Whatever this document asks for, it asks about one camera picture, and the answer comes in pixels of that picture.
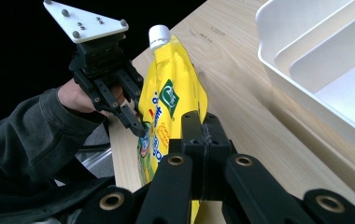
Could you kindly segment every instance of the yellow pouch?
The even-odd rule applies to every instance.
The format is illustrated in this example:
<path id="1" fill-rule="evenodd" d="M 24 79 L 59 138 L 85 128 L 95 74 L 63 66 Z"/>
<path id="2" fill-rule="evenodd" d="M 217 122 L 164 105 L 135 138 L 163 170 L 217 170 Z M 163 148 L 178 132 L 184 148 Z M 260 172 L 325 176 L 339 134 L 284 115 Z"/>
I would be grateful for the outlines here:
<path id="1" fill-rule="evenodd" d="M 137 144 L 142 185 L 151 181 L 158 163 L 168 153 L 169 139 L 181 138 L 181 117 L 197 110 L 201 122 L 207 111 L 207 96 L 187 51 L 175 35 L 154 51 L 138 108 L 147 127 Z M 192 217 L 199 208 L 192 203 Z"/>

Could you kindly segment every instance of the human hand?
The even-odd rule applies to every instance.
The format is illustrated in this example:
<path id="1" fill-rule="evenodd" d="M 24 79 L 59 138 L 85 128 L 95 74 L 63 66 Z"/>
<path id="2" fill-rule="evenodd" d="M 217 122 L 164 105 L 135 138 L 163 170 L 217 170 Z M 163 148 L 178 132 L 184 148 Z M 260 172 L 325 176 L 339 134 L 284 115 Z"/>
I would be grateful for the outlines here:
<path id="1" fill-rule="evenodd" d="M 111 88 L 111 92 L 116 97 L 120 105 L 125 101 L 121 85 L 113 86 Z M 58 98 L 62 105 L 79 113 L 92 113 L 93 111 L 96 111 L 90 97 L 84 92 L 79 84 L 74 81 L 73 78 L 63 84 L 63 86 L 58 90 Z M 105 116 L 110 114 L 104 110 L 98 112 Z"/>

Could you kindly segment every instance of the dark sleeve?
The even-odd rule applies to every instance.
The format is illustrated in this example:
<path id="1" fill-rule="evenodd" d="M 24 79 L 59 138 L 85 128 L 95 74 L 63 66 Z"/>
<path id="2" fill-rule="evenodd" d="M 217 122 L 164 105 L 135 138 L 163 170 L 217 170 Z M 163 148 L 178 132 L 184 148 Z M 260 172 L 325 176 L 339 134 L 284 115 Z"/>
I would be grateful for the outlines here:
<path id="1" fill-rule="evenodd" d="M 0 121 L 0 177 L 41 182 L 70 161 L 105 117 L 69 113 L 57 90 L 20 103 Z"/>

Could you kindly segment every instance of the black background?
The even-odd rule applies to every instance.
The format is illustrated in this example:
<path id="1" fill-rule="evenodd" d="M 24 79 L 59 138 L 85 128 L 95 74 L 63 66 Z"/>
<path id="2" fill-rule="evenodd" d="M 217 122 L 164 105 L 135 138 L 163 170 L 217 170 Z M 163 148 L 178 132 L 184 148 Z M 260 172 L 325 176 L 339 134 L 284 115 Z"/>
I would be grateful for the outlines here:
<path id="1" fill-rule="evenodd" d="M 175 26 L 205 0 L 114 1 L 61 0 L 112 19 L 125 19 L 129 30 L 120 42 L 134 59 L 149 46 L 152 25 Z M 68 70 L 76 45 L 44 8 L 42 0 L 0 1 L 0 119 L 16 105 L 72 77 Z"/>

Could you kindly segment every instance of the person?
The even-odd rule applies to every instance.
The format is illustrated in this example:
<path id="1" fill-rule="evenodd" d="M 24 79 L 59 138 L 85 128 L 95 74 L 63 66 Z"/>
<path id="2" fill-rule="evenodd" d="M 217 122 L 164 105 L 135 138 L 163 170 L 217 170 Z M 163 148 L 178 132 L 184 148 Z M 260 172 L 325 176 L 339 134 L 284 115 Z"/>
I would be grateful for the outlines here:
<path id="1" fill-rule="evenodd" d="M 122 104 L 121 86 L 111 91 Z M 21 102 L 0 120 L 0 223 L 32 223 L 47 217 L 66 222 L 63 214 L 72 215 L 78 211 L 75 205 L 114 184 L 113 177 L 57 188 L 50 184 L 108 115 L 95 111 L 91 99 L 70 79 Z"/>

